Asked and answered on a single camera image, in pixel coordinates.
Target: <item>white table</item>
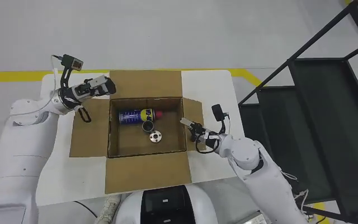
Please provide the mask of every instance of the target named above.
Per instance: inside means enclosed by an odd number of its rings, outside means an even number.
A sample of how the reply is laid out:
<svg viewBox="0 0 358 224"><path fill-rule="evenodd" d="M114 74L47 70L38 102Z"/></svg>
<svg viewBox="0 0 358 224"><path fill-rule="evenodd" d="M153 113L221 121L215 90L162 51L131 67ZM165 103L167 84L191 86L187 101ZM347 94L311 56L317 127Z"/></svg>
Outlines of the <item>white table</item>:
<svg viewBox="0 0 358 224"><path fill-rule="evenodd" d="M72 74L69 85L100 75L102 73ZM53 74L43 78L41 96L53 90L53 83ZM230 114L230 133L236 138L244 136L234 86L228 71L182 71L182 86L183 97L202 102L204 124L207 128L221 128L221 123L215 120L211 110L212 105L220 104L223 111ZM73 117L74 112L71 112L59 118L54 150L41 173L37 187L36 201L39 206L105 196L106 158L68 157ZM202 155L191 151L188 152L188 157L193 183L235 176L227 160L217 154Z"/></svg>

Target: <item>spray can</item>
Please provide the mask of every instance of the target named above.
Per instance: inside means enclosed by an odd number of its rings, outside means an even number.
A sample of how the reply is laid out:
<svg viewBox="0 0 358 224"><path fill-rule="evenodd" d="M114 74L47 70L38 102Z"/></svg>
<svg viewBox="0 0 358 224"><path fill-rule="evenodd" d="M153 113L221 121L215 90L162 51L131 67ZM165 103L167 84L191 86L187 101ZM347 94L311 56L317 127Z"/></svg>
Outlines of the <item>spray can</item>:
<svg viewBox="0 0 358 224"><path fill-rule="evenodd" d="M163 116L160 110L144 109L144 110L128 110L119 112L120 124L137 124L146 120L155 121Z"/></svg>

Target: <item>box flap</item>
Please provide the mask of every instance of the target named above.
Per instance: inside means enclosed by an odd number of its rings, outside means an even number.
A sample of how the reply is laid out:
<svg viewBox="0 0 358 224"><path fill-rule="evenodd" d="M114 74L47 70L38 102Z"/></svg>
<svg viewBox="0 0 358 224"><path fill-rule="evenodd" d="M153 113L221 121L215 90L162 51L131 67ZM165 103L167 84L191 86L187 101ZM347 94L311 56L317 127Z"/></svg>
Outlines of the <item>box flap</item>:
<svg viewBox="0 0 358 224"><path fill-rule="evenodd" d="M117 92L111 99L181 97L181 71L117 70L110 71Z"/></svg>
<svg viewBox="0 0 358 224"><path fill-rule="evenodd" d="M184 117L192 122L197 122L204 125L204 118L202 117L201 102L183 98ZM188 128L185 128L186 149L188 151L195 151L195 143L190 141L191 133ZM204 144L198 144L197 148L201 151L206 150Z"/></svg>
<svg viewBox="0 0 358 224"><path fill-rule="evenodd" d="M85 123L76 112L70 157L107 156L110 100L88 99L83 103L92 118Z"/></svg>
<svg viewBox="0 0 358 224"><path fill-rule="evenodd" d="M106 162L106 194L189 183L186 152L108 158Z"/></svg>

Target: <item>yellow floor line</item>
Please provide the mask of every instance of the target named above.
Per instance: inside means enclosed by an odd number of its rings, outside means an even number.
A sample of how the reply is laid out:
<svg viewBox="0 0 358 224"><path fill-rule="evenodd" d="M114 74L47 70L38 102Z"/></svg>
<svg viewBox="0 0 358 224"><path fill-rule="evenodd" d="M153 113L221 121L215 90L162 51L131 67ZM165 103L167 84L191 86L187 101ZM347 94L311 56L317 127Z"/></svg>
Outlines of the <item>yellow floor line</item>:
<svg viewBox="0 0 358 224"><path fill-rule="evenodd" d="M313 204L313 208L320 209L320 210L325 210L325 206L324 206L323 202ZM317 220L322 220L323 218L324 218L324 216L317 216ZM319 224L329 224L329 220L326 218L325 220L323 220Z"/></svg>
<svg viewBox="0 0 358 224"><path fill-rule="evenodd" d="M243 77L254 86L261 83L257 77L243 68L193 68L193 69L167 69L167 70L184 70L184 71L198 71L198 70L228 70L233 77ZM109 70L82 70L74 73L107 73ZM0 82L36 82L41 81L42 78L51 73L50 71L20 71L20 72L0 72Z"/></svg>

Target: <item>metal washer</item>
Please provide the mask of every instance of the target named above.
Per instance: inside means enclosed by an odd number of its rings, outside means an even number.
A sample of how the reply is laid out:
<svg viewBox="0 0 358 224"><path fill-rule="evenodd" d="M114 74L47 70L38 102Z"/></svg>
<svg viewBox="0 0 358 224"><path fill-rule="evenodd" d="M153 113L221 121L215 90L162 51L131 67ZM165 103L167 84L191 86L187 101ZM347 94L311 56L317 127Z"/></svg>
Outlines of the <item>metal washer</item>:
<svg viewBox="0 0 358 224"><path fill-rule="evenodd" d="M162 133L154 130L153 132L151 132L151 134L149 135L149 138L152 142L154 143L158 143L162 140Z"/></svg>

